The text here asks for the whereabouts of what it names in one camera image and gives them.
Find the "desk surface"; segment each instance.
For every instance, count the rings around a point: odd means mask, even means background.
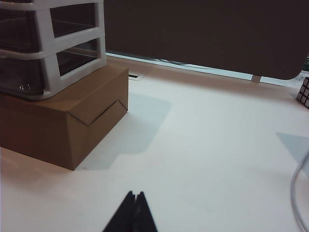
[[[1,149],[2,231],[100,232],[133,190],[160,232],[296,232],[289,186],[309,146],[297,92],[148,65],[76,171]],[[309,224],[306,173],[296,193]]]

